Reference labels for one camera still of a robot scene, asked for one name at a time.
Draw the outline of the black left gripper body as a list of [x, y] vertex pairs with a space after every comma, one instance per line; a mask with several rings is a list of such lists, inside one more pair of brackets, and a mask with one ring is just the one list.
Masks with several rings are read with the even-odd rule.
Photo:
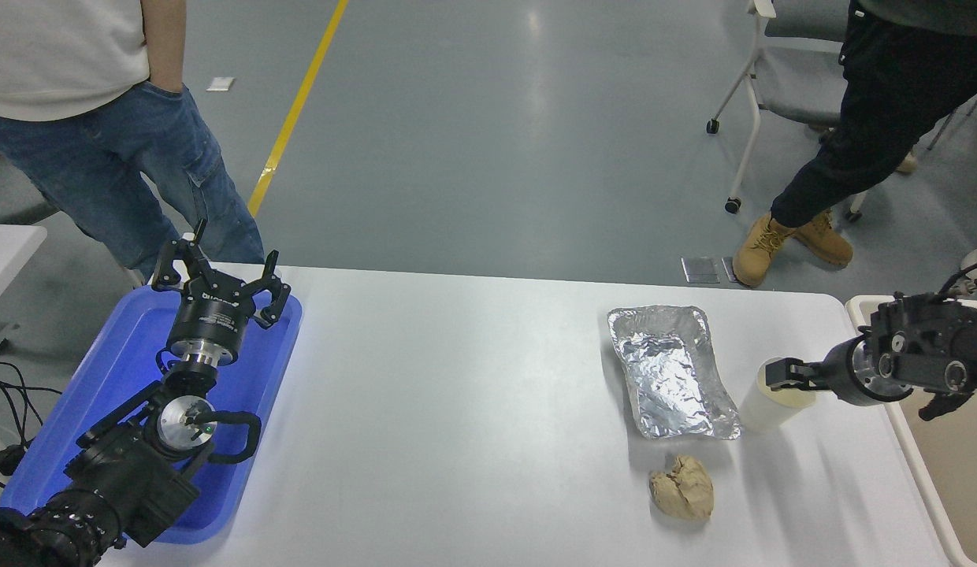
[[181, 353], [189, 343], [203, 341], [237, 353], [243, 345], [251, 305], [219, 300], [208, 293], [181, 295], [181, 304], [168, 334], [168, 348]]

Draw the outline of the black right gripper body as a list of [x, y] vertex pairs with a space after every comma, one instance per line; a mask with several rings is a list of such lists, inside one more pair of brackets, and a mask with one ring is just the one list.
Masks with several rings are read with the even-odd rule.
[[852, 370], [853, 352], [859, 343], [859, 338], [852, 338], [835, 345], [821, 362], [821, 380], [842, 401], [856, 401], [859, 394]]

